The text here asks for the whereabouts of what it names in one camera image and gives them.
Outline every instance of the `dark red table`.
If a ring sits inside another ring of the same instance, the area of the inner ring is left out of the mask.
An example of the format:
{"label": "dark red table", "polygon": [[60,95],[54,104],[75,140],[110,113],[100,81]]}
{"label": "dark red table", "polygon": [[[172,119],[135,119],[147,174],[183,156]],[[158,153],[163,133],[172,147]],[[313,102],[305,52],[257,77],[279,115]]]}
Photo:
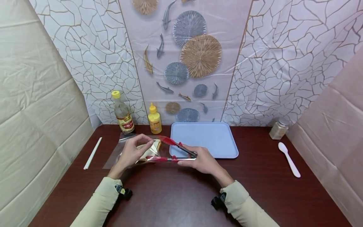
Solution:
{"label": "dark red table", "polygon": [[[233,160],[218,160],[242,183],[251,197],[281,227],[350,226],[323,186],[291,142],[282,142],[301,173],[295,178],[278,141],[269,138],[270,128],[231,127],[240,152]],[[137,133],[150,134],[149,126],[136,126]],[[163,126],[162,135],[170,135]],[[70,226],[108,173],[102,169],[118,142],[118,125],[97,128],[55,187],[30,226]],[[88,170],[83,167],[96,145],[101,144]],[[229,227],[239,226],[225,210],[216,211],[211,200],[219,193],[209,175],[175,163],[156,163],[132,168],[122,177],[134,195],[118,201],[104,226],[126,227]]]}

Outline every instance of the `plastic tray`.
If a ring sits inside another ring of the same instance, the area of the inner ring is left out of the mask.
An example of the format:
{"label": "plastic tray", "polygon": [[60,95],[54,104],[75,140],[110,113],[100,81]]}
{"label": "plastic tray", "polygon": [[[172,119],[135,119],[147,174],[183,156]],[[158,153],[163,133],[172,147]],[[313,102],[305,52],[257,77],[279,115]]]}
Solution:
{"label": "plastic tray", "polygon": [[[206,147],[214,158],[237,158],[239,154],[231,129],[224,122],[176,122],[171,125],[170,138],[177,143]],[[188,156],[176,146],[170,146],[170,154]]]}

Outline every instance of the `yellow nozzle cap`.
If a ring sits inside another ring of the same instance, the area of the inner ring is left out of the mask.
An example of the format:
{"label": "yellow nozzle cap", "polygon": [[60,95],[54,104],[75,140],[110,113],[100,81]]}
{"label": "yellow nozzle cap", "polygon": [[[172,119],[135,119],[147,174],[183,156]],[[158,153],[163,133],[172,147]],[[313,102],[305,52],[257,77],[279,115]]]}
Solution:
{"label": "yellow nozzle cap", "polygon": [[120,98],[121,97],[119,91],[113,91],[113,92],[111,92],[111,95],[112,95],[113,98]]}
{"label": "yellow nozzle cap", "polygon": [[150,110],[150,113],[156,113],[156,106],[154,106],[152,103],[150,103],[149,110]]}

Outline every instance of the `beige sleeve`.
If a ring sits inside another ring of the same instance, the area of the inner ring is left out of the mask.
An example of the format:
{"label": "beige sleeve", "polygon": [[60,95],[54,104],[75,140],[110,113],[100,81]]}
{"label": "beige sleeve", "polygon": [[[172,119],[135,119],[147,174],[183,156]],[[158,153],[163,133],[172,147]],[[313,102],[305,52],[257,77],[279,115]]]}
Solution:
{"label": "beige sleeve", "polygon": [[122,185],[121,180],[104,177],[71,227],[102,227],[119,195],[115,185]]}
{"label": "beige sleeve", "polygon": [[227,194],[224,204],[228,213],[243,227],[279,227],[279,225],[249,196],[238,182],[221,189]]}

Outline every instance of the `ziplock bag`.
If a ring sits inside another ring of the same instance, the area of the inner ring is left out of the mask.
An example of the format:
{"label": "ziplock bag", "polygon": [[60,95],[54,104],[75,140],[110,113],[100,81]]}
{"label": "ziplock bag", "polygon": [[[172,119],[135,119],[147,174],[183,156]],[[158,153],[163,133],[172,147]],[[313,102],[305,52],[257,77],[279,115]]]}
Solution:
{"label": "ziplock bag", "polygon": [[[117,143],[115,149],[112,151],[109,159],[107,160],[107,162],[105,163],[103,169],[111,169],[115,163],[118,162],[119,158],[122,155],[122,150],[126,144],[126,142],[130,139],[133,138],[135,136],[137,136],[138,134],[120,134],[120,139],[119,142]],[[143,156],[141,156],[141,158],[136,161],[136,163],[134,165],[142,165],[142,164],[146,164],[146,163],[154,163],[154,162],[178,162],[181,159],[178,159],[176,157],[171,157],[170,153],[169,153],[169,149],[170,149],[170,145],[162,142],[159,139],[158,135],[147,135],[150,138],[152,138],[154,140],[154,144],[151,146],[150,149],[148,149],[145,154]],[[137,148],[140,148],[141,146],[143,146],[143,144],[137,144],[136,145]]]}

